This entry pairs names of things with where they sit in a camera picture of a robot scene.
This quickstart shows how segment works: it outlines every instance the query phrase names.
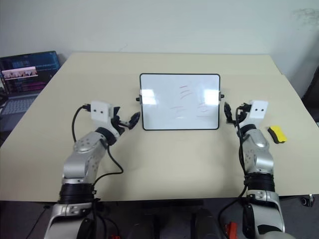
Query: beige table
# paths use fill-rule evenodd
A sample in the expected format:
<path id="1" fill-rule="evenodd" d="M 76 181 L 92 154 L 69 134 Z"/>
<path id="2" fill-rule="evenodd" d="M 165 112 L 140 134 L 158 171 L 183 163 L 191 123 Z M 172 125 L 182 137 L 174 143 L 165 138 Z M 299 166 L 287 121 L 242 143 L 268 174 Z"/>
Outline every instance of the beige table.
<path id="1" fill-rule="evenodd" d="M 140 73 L 218 73 L 235 107 L 269 101 L 261 130 L 275 160 L 279 195 L 319 193 L 319 128 L 269 56 L 75 53 L 34 101 L 0 149 L 0 199 L 56 201 L 63 162 L 72 151 L 75 110 L 91 100 L 121 106 L 128 119 L 140 111 Z M 243 188 L 235 129 L 220 110 L 218 130 L 126 131 L 111 152 L 125 173 L 97 184 L 102 200 L 234 197 Z M 266 127 L 278 124 L 288 142 L 274 144 Z M 94 130 L 78 115 L 77 137 Z M 117 170 L 105 156 L 98 174 Z"/>

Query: laptop keyboard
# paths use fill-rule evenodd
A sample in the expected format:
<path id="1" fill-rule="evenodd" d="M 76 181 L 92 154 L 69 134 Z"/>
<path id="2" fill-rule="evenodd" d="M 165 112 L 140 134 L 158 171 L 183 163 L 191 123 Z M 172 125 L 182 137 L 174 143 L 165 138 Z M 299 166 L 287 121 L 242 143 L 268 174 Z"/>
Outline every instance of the laptop keyboard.
<path id="1" fill-rule="evenodd" d="M 34 100 L 35 98 L 26 98 L 21 100 L 9 101 L 6 104 L 5 109 L 2 112 L 2 115 L 26 112 Z"/>

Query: black cable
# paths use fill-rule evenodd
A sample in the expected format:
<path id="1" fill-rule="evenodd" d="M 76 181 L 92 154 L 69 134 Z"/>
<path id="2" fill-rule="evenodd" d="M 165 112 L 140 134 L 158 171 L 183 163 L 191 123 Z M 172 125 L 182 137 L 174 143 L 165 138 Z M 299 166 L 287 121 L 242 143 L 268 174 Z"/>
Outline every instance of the black cable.
<path id="1" fill-rule="evenodd" d="M 244 171 L 244 174 L 246 175 L 246 169 L 245 169 L 245 163 L 244 163 L 244 152 L 243 152 L 243 141 L 244 141 L 244 138 L 243 138 L 243 134 L 242 134 L 242 131 L 240 130 L 240 126 L 239 126 L 239 114 L 238 114 L 238 111 L 240 110 L 240 107 L 237 107 L 236 109 L 236 113 L 235 113 L 235 122 L 236 122 L 236 127 L 237 127 L 237 131 L 238 131 L 238 137 L 239 137 L 239 150 L 238 150 L 238 157 L 239 157 L 239 162 L 240 162 L 240 165 Z M 232 206 L 233 204 L 235 204 L 236 202 L 238 202 L 241 197 L 244 195 L 245 191 L 247 189 L 247 186 L 245 185 L 243 191 L 239 194 L 239 196 L 233 200 L 231 203 L 227 204 L 225 207 L 223 207 L 219 213 L 218 213 L 218 223 L 219 223 L 219 227 L 220 229 L 222 230 L 224 236 L 229 239 L 225 229 L 223 228 L 223 225 L 222 225 L 222 222 L 221 222 L 221 215 L 222 213 L 227 209 L 229 208 L 230 206 Z"/>
<path id="2" fill-rule="evenodd" d="M 114 174 L 122 174 L 124 172 L 123 168 L 121 167 L 121 165 L 114 159 L 114 157 L 111 155 L 110 152 L 110 146 L 106 145 L 105 142 L 101 139 L 100 142 L 102 143 L 102 145 L 105 147 L 105 149 L 108 152 L 109 157 L 111 158 L 111 160 L 119 167 L 119 169 L 121 170 L 120 172 L 114 172 L 114 173 L 105 173 L 102 174 L 100 177 L 98 177 L 95 182 L 93 183 L 93 187 L 95 186 L 95 184 L 101 179 L 104 178 L 108 175 L 114 175 Z"/>
<path id="3" fill-rule="evenodd" d="M 50 207 L 47 206 L 47 205 L 43 207 L 43 211 L 42 211 L 42 212 L 40 213 L 40 215 L 38 216 L 37 220 L 36 220 L 35 223 L 33 224 L 33 227 L 31 228 L 29 234 L 26 236 L 25 239 L 28 239 L 28 238 L 29 238 L 29 236 L 32 234 L 32 232 L 33 232 L 35 226 L 38 224 L 39 220 L 41 219 L 42 215 L 43 215 L 43 214 L 45 213 L 45 211 L 46 211 L 47 209 L 49 209 L 49 208 L 50 208 Z"/>
<path id="4" fill-rule="evenodd" d="M 119 230 L 119 227 L 118 225 L 110 218 L 104 218 L 105 220 L 109 221 L 110 223 L 112 223 L 116 229 L 116 236 L 119 236 L 120 235 L 120 230 Z"/>
<path id="5" fill-rule="evenodd" d="M 74 133 L 74 123 L 75 123 L 75 119 L 78 115 L 78 113 L 80 112 L 81 109 L 84 109 L 85 106 L 81 106 L 80 108 L 78 108 L 73 116 L 73 120 L 72 120 L 72 136 L 73 136 L 73 141 L 76 142 L 76 137 L 75 137 L 75 133 Z"/>
<path id="6" fill-rule="evenodd" d="M 244 152 L 243 152 L 243 140 L 244 139 L 243 139 L 242 131 L 240 130 L 240 126 L 239 126 L 238 111 L 239 111 L 239 107 L 237 107 L 236 113 L 235 113 L 235 120 L 236 120 L 236 126 L 237 126 L 238 137 L 239 137 L 238 157 L 239 157 L 240 165 L 244 171 L 244 174 L 246 175 L 245 163 L 244 163 Z"/>
<path id="7" fill-rule="evenodd" d="M 243 191 L 239 194 L 239 196 L 235 200 L 233 200 L 231 203 L 229 203 L 225 207 L 223 207 L 218 213 L 218 224 L 219 224 L 219 227 L 220 227 L 221 231 L 223 232 L 224 236 L 227 239 L 229 239 L 229 236 L 227 235 L 227 233 L 226 233 L 226 231 L 223 228 L 223 225 L 221 223 L 221 215 L 227 208 L 229 208 L 231 205 L 235 204 L 236 202 L 238 202 L 241 199 L 241 197 L 244 195 L 246 189 L 247 189 L 247 186 L 244 187 Z"/>
<path id="8" fill-rule="evenodd" d="M 98 201 L 99 199 L 94 199 L 92 201 L 92 215 L 93 215 L 93 222 L 94 222 L 94 228 L 93 228 L 93 233 L 92 233 L 92 238 L 93 239 L 96 239 L 96 232 L 97 232 L 97 229 L 98 229 L 98 224 L 97 224 L 97 220 L 96 220 L 96 216 L 97 216 L 97 213 L 96 213 L 96 202 Z"/>
<path id="9" fill-rule="evenodd" d="M 100 214 L 97 214 L 98 218 L 102 221 L 102 224 L 103 224 L 103 239 L 107 239 L 107 235 L 108 235 L 108 229 L 106 227 L 106 223 L 105 223 L 105 220 L 104 218 L 100 215 Z"/>

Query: laptop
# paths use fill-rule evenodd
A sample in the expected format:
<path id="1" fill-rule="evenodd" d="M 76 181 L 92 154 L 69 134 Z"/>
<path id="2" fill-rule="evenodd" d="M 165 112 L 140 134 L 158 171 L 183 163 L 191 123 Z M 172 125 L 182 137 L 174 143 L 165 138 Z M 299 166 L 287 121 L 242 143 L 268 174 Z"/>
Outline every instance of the laptop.
<path id="1" fill-rule="evenodd" d="M 0 131 L 12 131 L 59 70 L 55 51 L 0 58 L 0 78 L 8 101 L 0 113 Z"/>

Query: monitor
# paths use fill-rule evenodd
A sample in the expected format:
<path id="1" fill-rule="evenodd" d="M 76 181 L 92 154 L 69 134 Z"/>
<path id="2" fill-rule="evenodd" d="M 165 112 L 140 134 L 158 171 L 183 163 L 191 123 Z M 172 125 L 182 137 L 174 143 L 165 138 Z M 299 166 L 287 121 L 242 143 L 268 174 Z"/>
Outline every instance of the monitor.
<path id="1" fill-rule="evenodd" d="M 59 68 L 55 51 L 0 58 L 0 76 L 9 95 L 40 92 Z"/>

